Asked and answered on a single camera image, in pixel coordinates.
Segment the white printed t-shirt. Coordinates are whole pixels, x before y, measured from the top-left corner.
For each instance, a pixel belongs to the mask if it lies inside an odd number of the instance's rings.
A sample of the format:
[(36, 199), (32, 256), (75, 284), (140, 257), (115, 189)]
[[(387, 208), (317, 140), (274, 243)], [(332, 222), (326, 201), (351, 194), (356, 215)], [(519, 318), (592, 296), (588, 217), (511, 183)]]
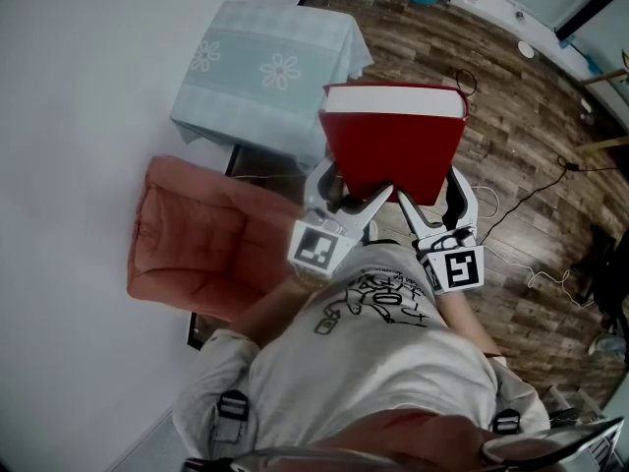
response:
[(193, 455), (209, 457), (219, 398), (230, 389), (249, 402), (245, 449), (313, 443), (387, 410), (459, 416), (489, 430), (512, 409), (524, 432), (549, 426), (537, 392), (455, 330), (413, 254), (389, 243), (355, 250), (269, 343), (235, 329), (210, 337), (172, 411)]

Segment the pink cushioned armchair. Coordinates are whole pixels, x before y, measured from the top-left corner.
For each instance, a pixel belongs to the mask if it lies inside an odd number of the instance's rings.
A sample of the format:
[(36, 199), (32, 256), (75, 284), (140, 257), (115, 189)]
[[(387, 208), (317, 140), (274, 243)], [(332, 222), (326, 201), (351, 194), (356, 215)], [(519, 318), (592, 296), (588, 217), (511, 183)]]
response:
[(290, 274), (301, 214), (262, 187), (157, 156), (134, 223), (128, 294), (230, 323)]

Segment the black floor stand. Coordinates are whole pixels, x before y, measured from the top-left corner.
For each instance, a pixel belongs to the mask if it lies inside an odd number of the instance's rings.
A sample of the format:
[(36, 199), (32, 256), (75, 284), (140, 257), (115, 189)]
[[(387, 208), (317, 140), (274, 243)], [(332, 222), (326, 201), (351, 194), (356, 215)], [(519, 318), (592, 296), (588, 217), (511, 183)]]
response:
[(592, 224), (592, 246), (584, 258), (571, 266), (589, 284), (575, 298), (579, 305), (593, 301), (603, 314), (603, 328), (617, 333), (629, 330), (622, 303), (629, 294), (629, 228), (616, 241), (602, 227)]

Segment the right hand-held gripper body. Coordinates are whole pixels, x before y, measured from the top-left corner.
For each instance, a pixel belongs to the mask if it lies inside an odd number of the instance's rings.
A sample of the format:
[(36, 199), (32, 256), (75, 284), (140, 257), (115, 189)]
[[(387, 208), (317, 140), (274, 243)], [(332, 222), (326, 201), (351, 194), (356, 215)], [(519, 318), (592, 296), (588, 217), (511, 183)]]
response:
[(418, 259), (434, 295), (463, 291), (485, 283), (484, 248), (473, 228), (460, 228), (422, 238)]

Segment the person's right forearm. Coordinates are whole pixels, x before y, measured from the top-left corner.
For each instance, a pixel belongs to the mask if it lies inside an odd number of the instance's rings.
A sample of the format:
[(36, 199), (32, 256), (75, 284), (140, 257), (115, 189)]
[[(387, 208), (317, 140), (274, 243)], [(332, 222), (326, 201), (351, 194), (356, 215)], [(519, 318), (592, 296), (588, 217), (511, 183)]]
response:
[(501, 356), (497, 344), (486, 332), (463, 292), (436, 295), (435, 303), (448, 327), (472, 342), (488, 358)]

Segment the person's left forearm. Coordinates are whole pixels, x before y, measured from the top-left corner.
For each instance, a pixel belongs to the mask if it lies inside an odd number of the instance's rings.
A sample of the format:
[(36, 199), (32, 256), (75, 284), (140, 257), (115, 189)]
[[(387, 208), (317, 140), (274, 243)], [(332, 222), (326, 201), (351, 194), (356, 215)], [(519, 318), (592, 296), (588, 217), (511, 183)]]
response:
[(286, 330), (318, 291), (315, 286), (291, 276), (250, 306), (228, 329), (262, 350)]

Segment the white window ledge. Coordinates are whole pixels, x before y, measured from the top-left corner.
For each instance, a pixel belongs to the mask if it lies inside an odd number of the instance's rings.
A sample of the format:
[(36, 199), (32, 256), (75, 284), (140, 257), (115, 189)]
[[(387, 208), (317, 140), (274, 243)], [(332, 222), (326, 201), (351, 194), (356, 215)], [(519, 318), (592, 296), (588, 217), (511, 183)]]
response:
[(513, 34), (629, 129), (629, 0), (451, 0)]

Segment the red book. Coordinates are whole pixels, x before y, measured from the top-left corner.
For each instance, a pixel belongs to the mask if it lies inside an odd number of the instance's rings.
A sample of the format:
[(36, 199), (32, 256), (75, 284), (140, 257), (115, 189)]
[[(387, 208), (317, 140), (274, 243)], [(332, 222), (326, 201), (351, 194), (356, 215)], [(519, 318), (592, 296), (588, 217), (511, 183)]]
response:
[(459, 89), (422, 84), (333, 84), (319, 121), (351, 195), (385, 184), (436, 203), (469, 116)]

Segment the person's eyeglasses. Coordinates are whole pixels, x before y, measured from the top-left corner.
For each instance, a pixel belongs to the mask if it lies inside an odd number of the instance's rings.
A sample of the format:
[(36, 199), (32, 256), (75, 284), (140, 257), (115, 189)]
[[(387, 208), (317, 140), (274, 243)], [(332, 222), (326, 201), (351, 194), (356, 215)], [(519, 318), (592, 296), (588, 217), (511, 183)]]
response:
[(436, 458), (331, 446), (277, 446), (216, 459), (188, 458), (181, 472), (559, 472), (564, 461), (623, 425), (621, 418), (501, 436), (469, 452), (453, 445)]

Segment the wooden stick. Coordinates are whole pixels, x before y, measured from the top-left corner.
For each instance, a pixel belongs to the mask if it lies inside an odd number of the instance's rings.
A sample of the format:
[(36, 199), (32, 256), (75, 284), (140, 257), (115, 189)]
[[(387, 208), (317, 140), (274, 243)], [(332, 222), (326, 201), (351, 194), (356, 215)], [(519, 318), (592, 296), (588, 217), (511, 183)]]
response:
[(586, 145), (578, 146), (575, 151), (579, 153), (594, 152), (597, 150), (616, 148), (622, 146), (629, 146), (629, 136), (623, 136), (599, 142), (594, 142)]

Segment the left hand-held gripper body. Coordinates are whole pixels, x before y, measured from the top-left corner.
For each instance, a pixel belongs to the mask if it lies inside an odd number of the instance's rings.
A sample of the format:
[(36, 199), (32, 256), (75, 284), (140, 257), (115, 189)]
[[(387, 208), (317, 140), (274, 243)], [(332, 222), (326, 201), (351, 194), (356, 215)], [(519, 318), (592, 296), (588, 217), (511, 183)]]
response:
[(293, 228), (288, 262), (299, 272), (329, 280), (363, 238), (363, 228), (341, 212), (341, 219), (308, 209)]

